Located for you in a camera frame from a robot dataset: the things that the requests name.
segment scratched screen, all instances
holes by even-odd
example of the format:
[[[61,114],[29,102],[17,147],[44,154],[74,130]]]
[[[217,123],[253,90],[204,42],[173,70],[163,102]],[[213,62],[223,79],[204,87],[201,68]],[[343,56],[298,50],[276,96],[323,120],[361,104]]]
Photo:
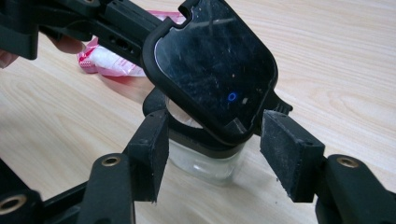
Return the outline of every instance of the scratched screen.
[[[269,50],[220,1],[195,6],[185,27],[158,41],[155,57],[162,72],[223,125],[239,119],[249,127],[276,82]]]

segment blue led light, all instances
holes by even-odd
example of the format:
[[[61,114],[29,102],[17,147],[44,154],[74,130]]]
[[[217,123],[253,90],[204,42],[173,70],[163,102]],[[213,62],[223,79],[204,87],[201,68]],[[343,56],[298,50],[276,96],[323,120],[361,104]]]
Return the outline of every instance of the blue led light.
[[[228,95],[228,101],[234,101],[236,99],[236,93],[235,92],[231,92]]]

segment wood grain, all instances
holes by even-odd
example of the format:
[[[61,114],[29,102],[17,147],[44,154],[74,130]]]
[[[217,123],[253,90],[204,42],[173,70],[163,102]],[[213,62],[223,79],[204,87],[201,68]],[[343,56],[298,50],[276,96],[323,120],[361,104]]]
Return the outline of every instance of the wood grain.
[[[134,1],[175,11],[176,0]],[[396,2],[229,0],[276,57],[276,92],[326,145],[364,161],[396,191]],[[0,71],[0,157],[48,199],[87,180],[94,160],[120,152],[143,120],[144,78],[85,75],[75,55],[40,36],[39,57]],[[210,185],[168,162],[157,204],[138,223],[316,223],[294,204],[252,137],[233,183]]]

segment wooden table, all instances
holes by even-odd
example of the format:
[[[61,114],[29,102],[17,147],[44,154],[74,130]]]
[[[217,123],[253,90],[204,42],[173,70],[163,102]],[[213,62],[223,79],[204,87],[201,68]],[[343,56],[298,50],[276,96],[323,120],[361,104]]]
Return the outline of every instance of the wooden table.
[[[167,11],[182,3],[134,2]],[[356,157],[396,191],[396,2],[228,2],[274,53],[276,92],[294,106],[290,116],[326,156]],[[48,199],[86,181],[98,157],[123,150],[152,85],[85,75],[75,55],[44,36],[38,55],[0,71],[0,157]],[[168,162],[158,203],[136,203],[138,223],[316,223],[315,206],[290,201],[259,145],[258,137],[247,142],[225,187]]]

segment transparent container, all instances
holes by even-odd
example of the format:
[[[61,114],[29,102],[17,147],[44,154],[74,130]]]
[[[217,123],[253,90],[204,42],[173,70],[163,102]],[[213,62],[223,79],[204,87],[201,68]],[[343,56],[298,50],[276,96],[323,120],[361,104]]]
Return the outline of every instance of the transparent container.
[[[213,159],[195,150],[169,140],[169,159],[178,168],[208,183],[225,185],[243,160],[243,149],[226,159]]]

